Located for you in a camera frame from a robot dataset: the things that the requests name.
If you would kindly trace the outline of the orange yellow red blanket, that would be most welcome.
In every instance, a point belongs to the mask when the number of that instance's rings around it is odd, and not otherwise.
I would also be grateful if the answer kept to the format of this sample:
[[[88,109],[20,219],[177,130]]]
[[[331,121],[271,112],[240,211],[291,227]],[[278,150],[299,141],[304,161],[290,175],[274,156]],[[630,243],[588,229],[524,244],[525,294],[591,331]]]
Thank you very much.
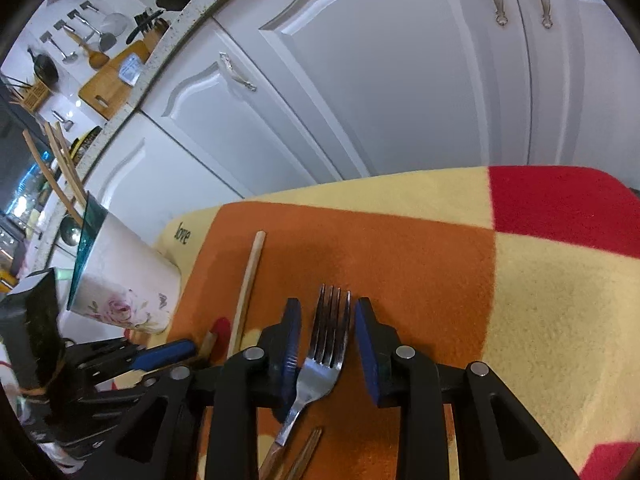
[[[169,338],[234,315],[257,232],[246,344],[291,297],[311,326],[333,285],[433,360],[486,362],[582,478],[638,456],[639,201],[606,172],[406,172],[188,212],[155,241],[184,281]]]

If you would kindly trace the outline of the blue white pouch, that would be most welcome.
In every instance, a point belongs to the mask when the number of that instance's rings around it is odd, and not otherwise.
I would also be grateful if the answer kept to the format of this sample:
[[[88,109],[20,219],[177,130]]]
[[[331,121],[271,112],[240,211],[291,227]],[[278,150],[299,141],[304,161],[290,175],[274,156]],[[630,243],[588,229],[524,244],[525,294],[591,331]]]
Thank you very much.
[[[118,78],[129,87],[134,87],[142,74],[144,62],[137,53],[131,53],[120,64]]]

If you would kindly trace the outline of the wooden spatula hanging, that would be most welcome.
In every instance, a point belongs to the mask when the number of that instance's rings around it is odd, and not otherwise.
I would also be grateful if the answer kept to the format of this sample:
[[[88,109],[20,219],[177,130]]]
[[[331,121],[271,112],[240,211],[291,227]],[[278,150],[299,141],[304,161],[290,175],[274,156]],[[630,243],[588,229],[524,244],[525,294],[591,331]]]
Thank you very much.
[[[108,55],[106,55],[101,51],[93,50],[93,48],[90,47],[85,42],[85,40],[81,38],[81,36],[78,36],[76,32],[73,31],[73,29],[71,29],[67,25],[64,25],[63,30],[64,32],[66,32],[68,36],[70,36],[70,38],[72,38],[76,42],[76,44],[78,44],[79,47],[81,47],[82,50],[85,51],[85,54],[87,55],[87,58],[88,58],[89,66],[93,70],[99,70],[100,68],[105,66],[108,62],[110,62],[111,58]]]

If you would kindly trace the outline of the hanging mesh skimmer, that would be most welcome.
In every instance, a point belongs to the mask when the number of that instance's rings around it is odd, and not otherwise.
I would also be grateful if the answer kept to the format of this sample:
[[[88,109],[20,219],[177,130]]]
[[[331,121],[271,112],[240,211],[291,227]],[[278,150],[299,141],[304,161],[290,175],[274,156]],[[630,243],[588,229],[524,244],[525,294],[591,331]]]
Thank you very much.
[[[129,20],[125,14],[118,12],[103,12],[94,6],[89,0],[85,0],[80,4],[82,10],[89,10],[94,14],[98,14],[102,18],[102,27],[104,32],[110,32],[116,37],[122,35],[129,26]]]

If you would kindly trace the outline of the hanging metal ladle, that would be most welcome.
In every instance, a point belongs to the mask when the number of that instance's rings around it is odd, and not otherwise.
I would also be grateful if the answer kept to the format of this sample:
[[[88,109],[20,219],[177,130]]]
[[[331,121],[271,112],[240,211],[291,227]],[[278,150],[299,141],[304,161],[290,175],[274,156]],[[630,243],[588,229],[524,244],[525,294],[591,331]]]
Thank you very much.
[[[40,41],[43,44],[50,44],[54,47],[54,50],[60,55],[63,64],[74,64],[78,60],[77,52],[75,50],[65,50],[58,44],[50,32],[44,32],[40,36]]]

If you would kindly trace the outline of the wooden chopstick holder wall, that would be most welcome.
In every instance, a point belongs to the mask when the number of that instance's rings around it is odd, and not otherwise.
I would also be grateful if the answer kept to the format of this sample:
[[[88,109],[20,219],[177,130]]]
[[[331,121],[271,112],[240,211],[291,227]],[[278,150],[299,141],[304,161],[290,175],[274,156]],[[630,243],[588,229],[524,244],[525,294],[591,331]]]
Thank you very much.
[[[51,94],[50,88],[38,77],[30,84],[10,76],[1,76],[8,88],[9,103],[21,107],[29,114],[36,114]]]

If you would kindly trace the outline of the silver fork wooden handle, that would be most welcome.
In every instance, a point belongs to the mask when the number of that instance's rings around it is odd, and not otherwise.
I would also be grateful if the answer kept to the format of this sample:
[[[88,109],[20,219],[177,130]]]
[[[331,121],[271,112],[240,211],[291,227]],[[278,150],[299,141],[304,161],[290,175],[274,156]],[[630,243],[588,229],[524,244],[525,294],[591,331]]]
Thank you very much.
[[[296,398],[259,467],[259,479],[270,479],[276,472],[288,437],[304,408],[333,390],[344,365],[351,318],[352,292],[322,284],[314,310],[309,349],[297,376]]]

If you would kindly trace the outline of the hanging peeler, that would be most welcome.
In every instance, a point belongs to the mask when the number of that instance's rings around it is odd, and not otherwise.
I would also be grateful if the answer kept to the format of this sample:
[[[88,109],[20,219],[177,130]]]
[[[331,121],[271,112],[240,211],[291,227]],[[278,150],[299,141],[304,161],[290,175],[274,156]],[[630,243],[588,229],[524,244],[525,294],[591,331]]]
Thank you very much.
[[[70,131],[70,129],[73,128],[74,122],[71,119],[65,118],[56,110],[51,110],[51,114],[62,125],[65,131]]]

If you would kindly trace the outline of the hanging slotted turner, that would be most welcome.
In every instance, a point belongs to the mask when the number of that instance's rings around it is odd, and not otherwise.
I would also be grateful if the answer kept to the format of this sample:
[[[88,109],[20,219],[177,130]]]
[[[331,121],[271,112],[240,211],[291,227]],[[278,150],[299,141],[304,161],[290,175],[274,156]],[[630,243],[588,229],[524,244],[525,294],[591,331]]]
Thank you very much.
[[[101,52],[107,52],[111,50],[112,47],[115,47],[117,44],[117,38],[111,32],[104,32],[94,26],[91,22],[89,22],[86,18],[84,18],[77,10],[71,10],[67,13],[67,16],[72,20],[76,20],[84,26],[88,27],[97,37],[98,37],[98,46]]]

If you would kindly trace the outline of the floral cup teal rim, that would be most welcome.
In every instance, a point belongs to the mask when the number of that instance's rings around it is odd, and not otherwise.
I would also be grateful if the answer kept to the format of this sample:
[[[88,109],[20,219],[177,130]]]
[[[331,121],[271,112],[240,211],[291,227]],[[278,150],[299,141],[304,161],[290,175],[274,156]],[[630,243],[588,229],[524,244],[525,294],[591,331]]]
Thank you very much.
[[[180,285],[173,263],[87,196],[67,310],[125,330],[159,334],[174,315]]]

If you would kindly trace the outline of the yellow lid black casserole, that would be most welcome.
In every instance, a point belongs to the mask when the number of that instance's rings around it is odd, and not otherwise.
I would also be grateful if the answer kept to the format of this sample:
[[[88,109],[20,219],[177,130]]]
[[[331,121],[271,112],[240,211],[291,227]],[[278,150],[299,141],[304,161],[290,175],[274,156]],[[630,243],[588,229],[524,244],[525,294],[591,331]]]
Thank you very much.
[[[85,133],[83,136],[78,136],[77,139],[74,140],[72,145],[70,146],[70,158],[74,162],[75,165],[78,165],[81,159],[86,154],[88,148],[96,137],[102,132],[102,128],[96,126],[92,128],[90,131]]]

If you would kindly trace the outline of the small black hanging pan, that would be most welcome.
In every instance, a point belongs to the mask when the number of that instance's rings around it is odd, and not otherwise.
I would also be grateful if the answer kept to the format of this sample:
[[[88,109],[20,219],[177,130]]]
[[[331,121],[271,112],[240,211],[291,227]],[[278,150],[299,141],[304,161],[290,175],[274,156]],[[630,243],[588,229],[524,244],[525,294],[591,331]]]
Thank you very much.
[[[35,75],[48,87],[55,86],[58,82],[58,70],[54,62],[46,54],[32,50],[32,47],[28,47],[27,52],[32,58]]]

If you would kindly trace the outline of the wooden knife block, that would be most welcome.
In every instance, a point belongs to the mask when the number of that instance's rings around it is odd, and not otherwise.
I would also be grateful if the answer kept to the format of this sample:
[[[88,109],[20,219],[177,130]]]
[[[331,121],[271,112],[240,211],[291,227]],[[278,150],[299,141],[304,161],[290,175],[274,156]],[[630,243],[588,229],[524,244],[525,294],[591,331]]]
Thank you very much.
[[[164,14],[164,9],[145,10],[141,14],[136,14],[134,16],[136,26],[126,38],[126,44],[132,44],[138,37],[141,37],[145,47],[149,52],[152,52],[169,28],[169,22],[164,18]]]

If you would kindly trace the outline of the wooden cutting board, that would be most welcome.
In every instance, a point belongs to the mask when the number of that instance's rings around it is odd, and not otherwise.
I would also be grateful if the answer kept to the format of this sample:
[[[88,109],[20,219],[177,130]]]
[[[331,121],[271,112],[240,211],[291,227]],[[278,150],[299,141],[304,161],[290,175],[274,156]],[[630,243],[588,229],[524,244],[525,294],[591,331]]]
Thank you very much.
[[[150,51],[142,40],[133,42],[98,70],[78,91],[79,99],[106,120],[114,117],[130,95],[130,85],[118,76],[119,67],[130,54],[136,54],[145,63]]]

